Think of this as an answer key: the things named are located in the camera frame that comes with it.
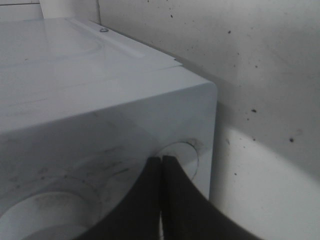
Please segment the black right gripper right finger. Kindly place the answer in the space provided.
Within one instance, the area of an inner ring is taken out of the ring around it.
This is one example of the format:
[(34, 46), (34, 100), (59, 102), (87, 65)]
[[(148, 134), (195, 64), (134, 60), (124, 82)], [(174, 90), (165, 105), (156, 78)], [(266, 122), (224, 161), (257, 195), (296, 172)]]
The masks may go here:
[(257, 239), (214, 207), (168, 155), (162, 157), (161, 220), (166, 240)]

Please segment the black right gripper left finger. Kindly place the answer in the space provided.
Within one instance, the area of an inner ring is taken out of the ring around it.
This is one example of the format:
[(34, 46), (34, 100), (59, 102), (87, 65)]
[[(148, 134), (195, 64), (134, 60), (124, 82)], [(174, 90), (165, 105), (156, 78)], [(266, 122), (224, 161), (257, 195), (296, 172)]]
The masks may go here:
[(121, 202), (77, 240), (158, 240), (162, 162), (150, 157)]

